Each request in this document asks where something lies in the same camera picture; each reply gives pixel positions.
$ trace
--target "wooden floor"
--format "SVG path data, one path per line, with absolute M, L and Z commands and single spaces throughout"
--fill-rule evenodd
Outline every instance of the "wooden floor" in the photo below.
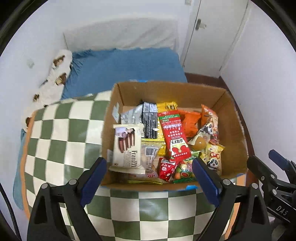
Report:
M 190 74 L 190 73 L 185 73 L 185 76 L 187 78 L 188 83 L 205 84 L 205 85 L 224 88 L 224 89 L 228 90 L 228 92 L 232 96 L 231 92 L 229 91 L 226 83 L 224 82 L 224 80 L 222 79 L 221 76 L 219 78 L 214 78 L 214 77 L 209 77 L 209 76 L 204 76 L 204 75 L 199 75 L 199 74 Z M 253 144 L 251 141 L 251 137 L 250 137 L 246 122 L 244 121 L 244 117 L 242 116 L 242 113 L 241 113 L 236 102 L 235 102 L 235 106 L 238 111 L 240 120 L 242 122 L 242 126 L 244 128 L 244 134 L 245 134 L 246 141 L 247 141 L 249 156 L 252 156 L 255 153 L 254 153 Z M 253 182 L 258 183 L 258 180 L 255 178 L 255 176 L 252 173 L 247 171 L 246 186 L 248 186 L 249 184 L 251 184 Z

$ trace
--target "cable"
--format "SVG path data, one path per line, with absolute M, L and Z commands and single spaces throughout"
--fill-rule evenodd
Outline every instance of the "cable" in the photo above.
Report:
M 10 213 L 10 216 L 11 216 L 11 220 L 12 220 L 12 223 L 13 223 L 13 227 L 15 228 L 15 234 L 18 237 L 18 239 L 21 241 L 22 238 L 20 236 L 20 231 L 19 231 L 18 226 L 17 226 L 17 221 L 15 219 L 15 214 L 13 212 L 13 209 L 11 207 L 11 204 L 10 204 L 10 202 L 8 200 L 8 197 L 7 197 L 7 195 L 6 195 L 5 191 L 4 191 L 1 183 L 0 183 L 0 192 L 1 192 L 2 196 L 3 196 L 3 198 L 4 198 L 4 201 L 5 201 L 6 205 L 7 205 L 7 208 L 9 210 L 9 213 Z

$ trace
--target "cardboard box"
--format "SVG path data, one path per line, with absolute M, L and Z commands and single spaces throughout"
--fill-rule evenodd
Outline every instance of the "cardboard box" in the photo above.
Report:
M 118 114 L 137 106 L 141 100 L 152 103 L 175 101 L 182 109 L 200 109 L 201 104 L 205 104 L 213 109 L 219 117 L 220 143 L 225 146 L 221 155 L 222 178 L 233 178 L 239 173 L 246 172 L 248 155 L 245 137 L 230 94 L 222 88 L 189 83 L 151 81 L 115 84 L 102 133 L 102 155 L 105 159 L 108 159 L 108 150 L 113 150 L 115 131 L 112 125 L 117 123 L 115 119 L 118 119 Z M 134 191 L 183 190 L 187 185 L 199 186 L 198 182 L 163 185 L 122 184 L 117 183 L 117 175 L 116 172 L 107 171 L 101 185 Z

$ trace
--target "white blanket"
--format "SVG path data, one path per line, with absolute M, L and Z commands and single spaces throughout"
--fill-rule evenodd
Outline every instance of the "white blanket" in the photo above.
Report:
M 27 118 L 32 116 L 35 110 L 44 108 L 61 99 L 64 84 L 71 72 L 72 52 L 69 50 L 60 50 L 54 58 L 47 79 L 36 90 L 32 97 L 32 103 L 25 109 L 21 117 L 22 128 L 27 131 Z
M 68 49 L 178 48 L 177 19 L 171 16 L 122 15 L 64 32 Z

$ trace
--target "blue bed sheet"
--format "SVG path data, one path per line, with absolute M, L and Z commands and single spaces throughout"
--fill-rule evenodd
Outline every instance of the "blue bed sheet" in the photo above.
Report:
M 73 53 L 62 99 L 111 90 L 128 80 L 187 82 L 178 54 L 170 48 L 86 50 Z

